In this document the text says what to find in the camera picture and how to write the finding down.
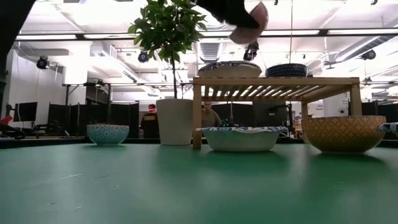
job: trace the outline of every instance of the white bowl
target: white bowl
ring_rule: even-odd
[[[214,151],[264,152],[271,150],[286,127],[198,128]]]

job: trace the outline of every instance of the blue patterned bowl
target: blue patterned bowl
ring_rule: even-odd
[[[306,77],[307,66],[299,63],[275,65],[267,68],[266,77]]]
[[[265,152],[271,150],[286,127],[198,128],[214,151]]]
[[[120,144],[127,138],[129,130],[130,127],[124,125],[87,125],[87,135],[97,145]]]

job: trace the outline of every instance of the potted plant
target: potted plant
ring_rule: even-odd
[[[192,100],[177,99],[175,62],[179,53],[192,50],[192,44],[202,37],[197,27],[206,30],[204,15],[193,9],[189,0],[147,0],[138,18],[129,28],[136,34],[134,44],[147,52],[148,59],[155,54],[170,63],[174,76],[174,99],[156,102],[160,141],[166,145],[186,145],[192,138]]]

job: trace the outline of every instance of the ceiling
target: ceiling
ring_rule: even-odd
[[[140,16],[139,9],[145,0],[116,1],[116,0],[41,0],[37,1],[24,26],[21,34],[65,34],[65,33],[109,33],[126,32],[130,23]],[[246,1],[246,9],[250,11],[259,1]],[[383,0],[372,6],[367,0],[279,0],[274,5],[273,0],[263,1],[269,12],[267,29],[340,29],[340,28],[381,28],[398,26],[398,1]],[[217,26],[218,22],[208,16],[208,26]],[[261,67],[263,74],[267,67],[281,63],[304,63],[314,76],[333,77],[368,77],[375,79],[384,77],[395,80],[395,53],[398,50],[398,40],[391,39],[373,48],[377,53],[374,60],[358,60],[360,55],[342,63],[332,65],[332,70],[326,70],[328,65],[324,61],[333,61],[339,52],[347,51],[348,47],[358,45],[365,37],[295,37],[295,38],[260,38],[259,52],[252,61]],[[90,78],[101,78],[109,82],[131,82],[123,79],[120,69],[115,69],[114,61],[123,65],[138,77],[139,82],[172,82],[170,65],[160,60],[150,60],[147,63],[138,62],[140,49],[131,40],[107,40],[94,42],[22,42],[26,54],[36,50],[64,49],[69,53],[50,57],[53,62],[68,66],[68,58],[78,54],[82,45],[91,45],[91,56],[87,63]],[[178,80],[188,82],[204,66],[201,58],[205,47],[216,44],[219,48],[219,60],[242,60],[245,45],[236,45],[225,39],[205,39],[193,46],[193,51],[181,54],[182,62],[177,65]],[[98,54],[105,51],[111,58],[101,58]],[[166,95],[172,94],[169,87],[158,87]],[[147,96],[142,88],[129,86],[115,88],[117,92],[137,92],[131,99],[154,99]]]

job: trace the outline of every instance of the monitor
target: monitor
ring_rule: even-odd
[[[37,102],[17,103],[14,108],[14,121],[36,121]]]

